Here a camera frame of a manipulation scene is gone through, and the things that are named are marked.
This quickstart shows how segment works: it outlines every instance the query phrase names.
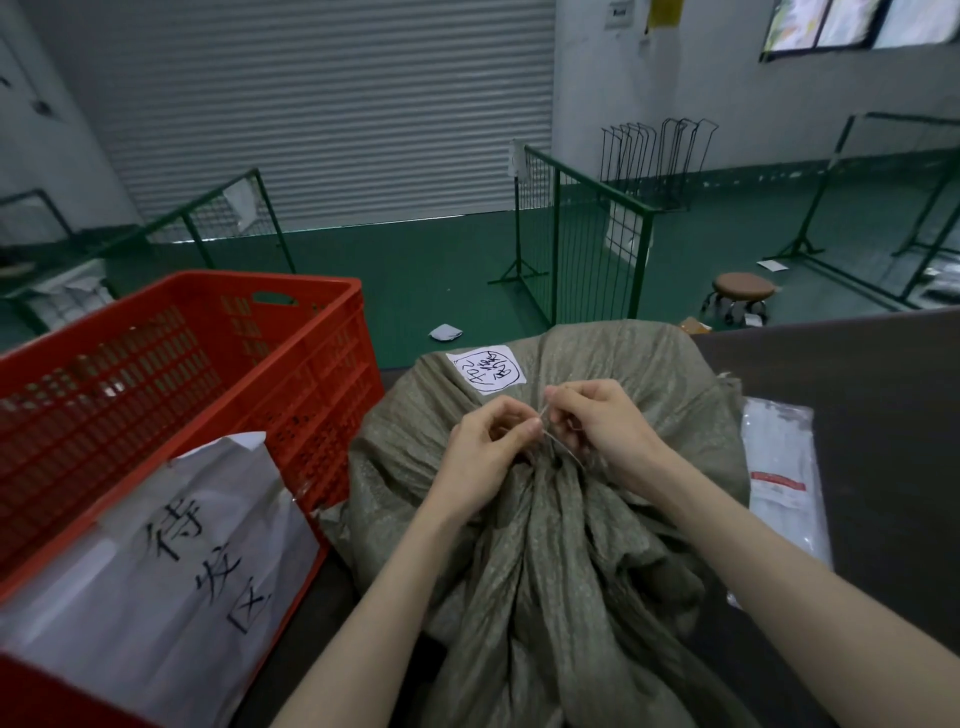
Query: forearm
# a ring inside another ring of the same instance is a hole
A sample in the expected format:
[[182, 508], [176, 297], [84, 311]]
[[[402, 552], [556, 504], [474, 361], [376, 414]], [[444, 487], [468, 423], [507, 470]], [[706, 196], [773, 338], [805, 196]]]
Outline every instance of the forearm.
[[386, 566], [274, 726], [386, 726], [459, 523], [420, 507]]
[[787, 542], [679, 455], [659, 468], [658, 505], [841, 725], [960, 725], [956, 656]]

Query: left hand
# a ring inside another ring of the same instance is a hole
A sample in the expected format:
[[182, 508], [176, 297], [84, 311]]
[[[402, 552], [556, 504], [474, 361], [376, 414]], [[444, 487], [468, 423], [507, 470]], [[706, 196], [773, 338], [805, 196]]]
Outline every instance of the left hand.
[[490, 400], [450, 432], [422, 507], [465, 524], [500, 490], [516, 455], [542, 436], [543, 422], [533, 407], [505, 395]]

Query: stool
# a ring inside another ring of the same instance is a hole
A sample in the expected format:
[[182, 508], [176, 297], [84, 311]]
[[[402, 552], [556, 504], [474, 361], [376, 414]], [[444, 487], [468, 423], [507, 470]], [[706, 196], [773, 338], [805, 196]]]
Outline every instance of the stool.
[[[700, 307], [703, 313], [710, 305], [710, 299], [713, 304], [719, 307], [724, 299], [730, 301], [730, 308], [724, 316], [724, 321], [728, 324], [733, 323], [733, 305], [738, 301], [746, 302], [746, 310], [749, 313], [756, 313], [760, 321], [767, 323], [767, 304], [766, 300], [774, 295], [777, 287], [767, 279], [755, 276], [753, 273], [723, 273], [713, 280], [713, 290], [707, 294], [704, 304]], [[759, 304], [760, 310], [754, 311], [754, 306]]]

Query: red label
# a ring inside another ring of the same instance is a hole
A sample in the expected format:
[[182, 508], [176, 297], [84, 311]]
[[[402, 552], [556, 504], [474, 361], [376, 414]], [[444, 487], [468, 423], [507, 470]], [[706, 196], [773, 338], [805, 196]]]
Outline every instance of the red label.
[[803, 483], [798, 483], [796, 480], [791, 480], [788, 477], [783, 477], [782, 475], [775, 475], [773, 473], [760, 473], [758, 471], [753, 471], [750, 473], [750, 477], [753, 480], [766, 480], [768, 483], [776, 483], [777, 485], [785, 485], [787, 488], [793, 488], [795, 491], [805, 491], [806, 486]]

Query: brown stool seat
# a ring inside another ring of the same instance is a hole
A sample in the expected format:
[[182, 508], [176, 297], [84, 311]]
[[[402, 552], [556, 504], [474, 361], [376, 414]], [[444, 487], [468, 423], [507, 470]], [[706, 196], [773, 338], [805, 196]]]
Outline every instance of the brown stool seat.
[[723, 273], [713, 280], [713, 290], [731, 301], [763, 301], [774, 295], [777, 287], [753, 273]]

